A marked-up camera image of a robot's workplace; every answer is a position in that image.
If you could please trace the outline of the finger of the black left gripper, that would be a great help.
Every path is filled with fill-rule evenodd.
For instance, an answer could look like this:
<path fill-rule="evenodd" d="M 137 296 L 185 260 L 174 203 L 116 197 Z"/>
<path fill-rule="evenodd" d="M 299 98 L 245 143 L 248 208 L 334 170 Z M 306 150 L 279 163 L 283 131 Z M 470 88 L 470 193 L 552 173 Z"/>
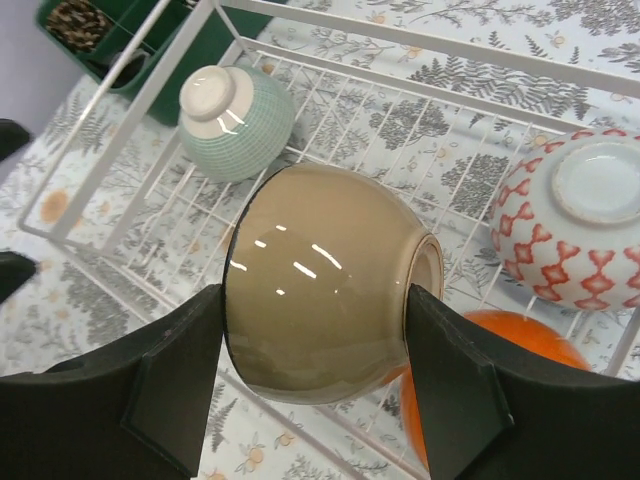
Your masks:
<path fill-rule="evenodd" d="M 0 302 L 4 303 L 37 272 L 37 263 L 17 252 L 0 253 Z"/>
<path fill-rule="evenodd" d="M 14 120 L 0 119 L 0 160 L 4 161 L 32 140 L 31 133 Z"/>

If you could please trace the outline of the olive tan bowl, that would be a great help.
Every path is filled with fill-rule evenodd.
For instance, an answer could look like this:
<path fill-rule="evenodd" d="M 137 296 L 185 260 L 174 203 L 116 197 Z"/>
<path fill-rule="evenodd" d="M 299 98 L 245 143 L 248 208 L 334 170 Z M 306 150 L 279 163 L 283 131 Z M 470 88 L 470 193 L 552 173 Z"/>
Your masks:
<path fill-rule="evenodd" d="M 365 395 L 400 374 L 409 289 L 444 291 L 436 237 L 396 194 L 301 163 L 242 212 L 223 275 L 226 342 L 256 394 L 294 404 Z"/>

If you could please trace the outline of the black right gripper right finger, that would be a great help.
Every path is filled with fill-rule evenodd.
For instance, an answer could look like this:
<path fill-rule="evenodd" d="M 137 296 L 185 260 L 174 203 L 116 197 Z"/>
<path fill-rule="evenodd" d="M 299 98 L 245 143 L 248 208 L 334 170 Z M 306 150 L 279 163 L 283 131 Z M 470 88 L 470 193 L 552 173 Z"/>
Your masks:
<path fill-rule="evenodd" d="M 405 330 L 432 478 L 638 478 L 637 382 L 534 354 L 418 285 Z"/>

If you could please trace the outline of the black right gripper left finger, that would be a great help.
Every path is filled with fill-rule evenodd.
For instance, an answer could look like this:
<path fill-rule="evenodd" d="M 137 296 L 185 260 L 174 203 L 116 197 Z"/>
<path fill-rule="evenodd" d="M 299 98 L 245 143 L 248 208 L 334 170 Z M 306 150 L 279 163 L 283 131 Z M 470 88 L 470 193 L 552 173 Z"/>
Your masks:
<path fill-rule="evenodd" d="M 2 377 L 2 478 L 196 477 L 222 336 L 210 285 L 89 353 Z"/>

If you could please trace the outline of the white wire dish rack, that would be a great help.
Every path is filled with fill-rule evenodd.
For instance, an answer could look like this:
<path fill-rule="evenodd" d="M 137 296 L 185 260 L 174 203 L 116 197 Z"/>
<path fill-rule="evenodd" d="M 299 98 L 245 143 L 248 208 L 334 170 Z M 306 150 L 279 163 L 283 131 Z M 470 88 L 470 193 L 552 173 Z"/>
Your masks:
<path fill-rule="evenodd" d="M 499 308 L 556 328 L 595 371 L 639 376 L 639 316 L 531 295 L 499 264 L 489 206 L 508 169 L 563 131 L 639 127 L 635 1 L 289 1 L 252 33 L 247 1 L 187 13 L 138 95 L 85 82 L 39 141 L 47 172 L 19 216 L 142 321 L 220 280 L 257 178 L 207 179 L 145 109 L 192 52 L 263 70 L 291 93 L 280 165 L 318 162 L 379 182 L 443 248 L 455 308 Z"/>

